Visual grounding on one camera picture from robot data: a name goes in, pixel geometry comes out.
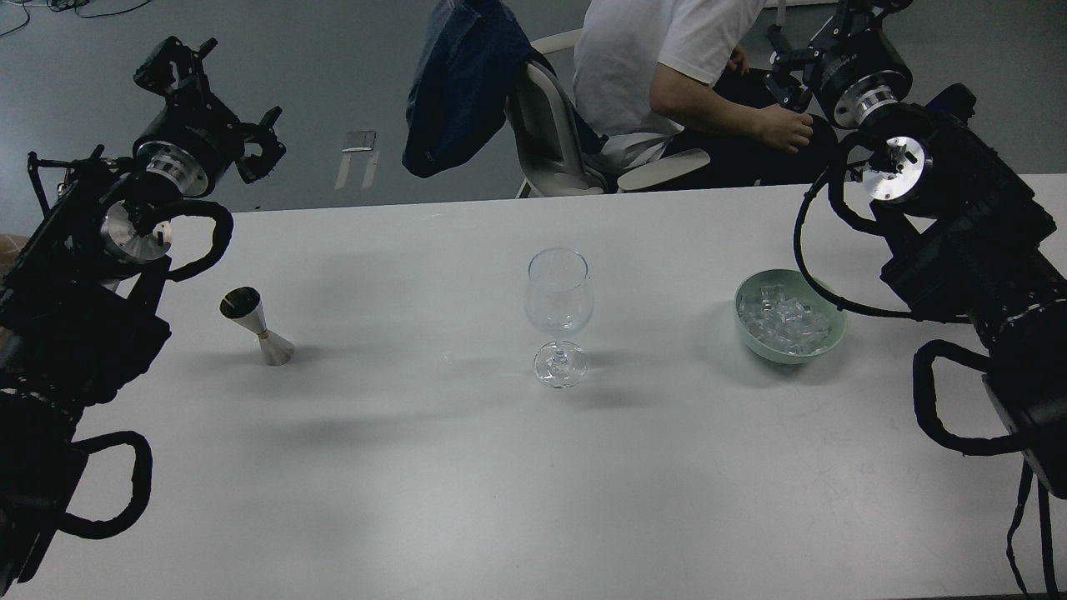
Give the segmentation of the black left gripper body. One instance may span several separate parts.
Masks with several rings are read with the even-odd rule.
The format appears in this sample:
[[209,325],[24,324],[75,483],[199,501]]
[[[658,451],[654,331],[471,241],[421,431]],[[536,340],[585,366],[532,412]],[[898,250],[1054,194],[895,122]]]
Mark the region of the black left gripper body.
[[184,198],[206,198],[244,154],[239,119],[208,88],[177,88],[133,142],[133,156],[149,168],[160,153],[184,165]]

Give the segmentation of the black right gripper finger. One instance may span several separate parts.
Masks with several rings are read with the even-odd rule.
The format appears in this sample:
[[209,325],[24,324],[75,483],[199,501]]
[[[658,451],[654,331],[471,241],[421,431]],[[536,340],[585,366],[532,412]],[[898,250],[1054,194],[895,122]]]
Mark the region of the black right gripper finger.
[[813,93],[805,83],[808,72],[816,62],[816,50],[811,47],[793,49],[784,36],[781,23],[771,23],[767,38],[773,48],[771,69],[765,76],[765,86],[774,100],[793,113],[805,113],[813,98]]
[[880,29],[883,20],[914,1],[838,1],[834,15],[824,25],[828,38],[848,38],[870,29]]

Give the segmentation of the person's hand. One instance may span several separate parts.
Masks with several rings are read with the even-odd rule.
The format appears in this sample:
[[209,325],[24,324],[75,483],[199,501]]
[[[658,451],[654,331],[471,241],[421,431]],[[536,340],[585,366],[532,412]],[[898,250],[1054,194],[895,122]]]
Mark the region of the person's hand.
[[767,148],[799,153],[811,144],[814,119],[773,105],[757,110],[754,139]]

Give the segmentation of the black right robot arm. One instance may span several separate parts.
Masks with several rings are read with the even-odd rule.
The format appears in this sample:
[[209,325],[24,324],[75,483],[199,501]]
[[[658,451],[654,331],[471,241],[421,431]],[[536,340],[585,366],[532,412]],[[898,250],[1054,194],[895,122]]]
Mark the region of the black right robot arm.
[[[764,83],[777,102],[805,113],[815,100],[847,132],[805,193],[793,252],[808,285],[839,311],[972,323],[985,354],[934,340],[912,357],[917,423],[941,447],[967,456],[1021,453],[1009,537],[1035,493],[1045,596],[1060,599],[1050,499],[1064,498],[1066,474],[1066,287],[1039,249],[1055,221],[970,129],[976,104],[970,88],[954,83],[925,105],[907,102],[912,72],[883,34],[883,20],[904,7],[906,1],[839,1],[805,47],[789,45],[784,17],[767,30],[774,52]],[[881,281],[906,310],[854,302],[811,277],[805,217],[821,191],[839,219],[888,244]],[[949,432],[937,410],[937,358],[980,373],[1006,435]]]

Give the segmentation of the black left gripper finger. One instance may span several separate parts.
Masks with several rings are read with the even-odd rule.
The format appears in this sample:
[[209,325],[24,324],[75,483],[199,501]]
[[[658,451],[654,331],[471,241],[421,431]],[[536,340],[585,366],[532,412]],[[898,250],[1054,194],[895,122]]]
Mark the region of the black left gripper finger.
[[246,185],[267,177],[287,152],[286,145],[278,141],[278,135],[274,130],[282,113],[282,107],[275,106],[267,110],[259,122],[238,124],[238,133],[243,137],[245,147],[251,145],[258,149],[256,153],[245,152],[235,161],[238,175]]
[[163,98],[168,105],[209,105],[211,90],[203,69],[203,58],[217,45],[214,37],[198,47],[168,37],[138,66],[133,81],[142,90]]

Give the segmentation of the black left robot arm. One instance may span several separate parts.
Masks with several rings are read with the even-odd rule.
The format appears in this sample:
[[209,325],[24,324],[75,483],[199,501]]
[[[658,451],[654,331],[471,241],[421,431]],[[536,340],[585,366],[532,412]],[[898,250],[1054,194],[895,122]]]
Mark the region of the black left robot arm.
[[[171,337],[157,315],[168,282],[205,273],[228,250],[233,215],[209,200],[218,181],[230,167],[259,181],[286,153],[280,107],[243,122],[211,91],[203,60],[217,44],[168,37],[152,50],[134,81],[164,107],[129,156],[28,156],[43,221],[3,277],[4,593],[37,573],[58,533],[115,537],[148,508],[148,440],[77,440],[77,426],[148,372]],[[134,455],[128,504],[107,520],[70,514],[87,460],[114,447]]]

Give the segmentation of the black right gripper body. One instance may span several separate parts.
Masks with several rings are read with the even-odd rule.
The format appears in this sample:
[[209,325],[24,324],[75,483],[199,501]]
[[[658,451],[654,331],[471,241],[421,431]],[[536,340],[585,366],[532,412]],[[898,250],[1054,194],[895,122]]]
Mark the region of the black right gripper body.
[[813,62],[803,68],[805,86],[839,128],[859,129],[876,109],[899,102],[911,91],[912,72],[885,36],[883,23],[853,32],[826,23],[809,49]]

